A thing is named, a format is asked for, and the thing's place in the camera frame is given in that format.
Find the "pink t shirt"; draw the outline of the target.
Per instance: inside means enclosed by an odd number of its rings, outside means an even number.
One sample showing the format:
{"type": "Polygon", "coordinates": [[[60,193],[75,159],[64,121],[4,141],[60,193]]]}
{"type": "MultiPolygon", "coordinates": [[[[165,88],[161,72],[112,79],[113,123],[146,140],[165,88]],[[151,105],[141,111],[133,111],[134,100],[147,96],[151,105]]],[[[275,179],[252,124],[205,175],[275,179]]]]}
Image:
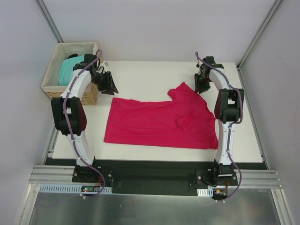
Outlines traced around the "pink t shirt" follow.
{"type": "Polygon", "coordinates": [[[168,96],[162,102],[113,98],[104,142],[216,150],[216,119],[207,102],[185,82],[168,96]]]}

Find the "wicker basket with liner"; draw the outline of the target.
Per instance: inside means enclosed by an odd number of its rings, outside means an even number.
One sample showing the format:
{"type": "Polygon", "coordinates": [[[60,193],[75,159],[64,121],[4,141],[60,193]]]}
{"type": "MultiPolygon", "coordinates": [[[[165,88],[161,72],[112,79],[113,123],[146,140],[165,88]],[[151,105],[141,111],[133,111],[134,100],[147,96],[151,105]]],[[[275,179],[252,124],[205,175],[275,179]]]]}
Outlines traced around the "wicker basket with liner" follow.
{"type": "MultiPolygon", "coordinates": [[[[50,99],[58,98],[67,88],[66,86],[59,86],[60,68],[63,60],[66,60],[73,54],[95,54],[97,50],[98,45],[96,42],[58,43],[45,72],[45,76],[41,84],[42,90],[50,97],[50,99]]],[[[97,86],[90,83],[86,87],[81,99],[82,105],[96,105],[98,95],[99,92],[97,86]]]]}

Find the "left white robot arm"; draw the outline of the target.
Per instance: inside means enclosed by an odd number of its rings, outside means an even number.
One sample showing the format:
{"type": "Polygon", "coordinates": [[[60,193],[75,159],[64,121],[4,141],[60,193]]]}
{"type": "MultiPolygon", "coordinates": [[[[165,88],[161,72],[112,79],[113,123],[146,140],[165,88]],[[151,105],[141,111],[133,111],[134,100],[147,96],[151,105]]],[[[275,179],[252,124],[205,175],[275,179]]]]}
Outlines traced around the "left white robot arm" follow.
{"type": "Polygon", "coordinates": [[[51,100],[55,128],[68,139],[76,156],[73,182],[104,180],[85,135],[87,118],[82,105],[83,94],[90,83],[95,84],[102,94],[118,93],[107,63],[100,62],[101,56],[101,50],[95,54],[85,54],[83,61],[74,65],[66,90],[51,100]]]}

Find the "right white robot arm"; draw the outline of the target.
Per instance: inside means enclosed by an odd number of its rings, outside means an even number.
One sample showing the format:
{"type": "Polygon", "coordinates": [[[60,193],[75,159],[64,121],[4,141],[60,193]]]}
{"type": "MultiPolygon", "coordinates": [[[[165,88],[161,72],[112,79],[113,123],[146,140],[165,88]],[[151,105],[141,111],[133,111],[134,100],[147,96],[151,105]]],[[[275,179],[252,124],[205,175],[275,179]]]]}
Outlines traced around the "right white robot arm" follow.
{"type": "Polygon", "coordinates": [[[244,90],[233,87],[225,75],[222,64],[214,57],[200,59],[196,52],[198,72],[194,75],[195,93],[203,93],[213,83],[218,91],[214,115],[219,127],[218,149],[211,170],[201,176],[201,181],[209,186],[229,184],[236,177],[233,161],[234,131],[243,120],[244,90]]]}

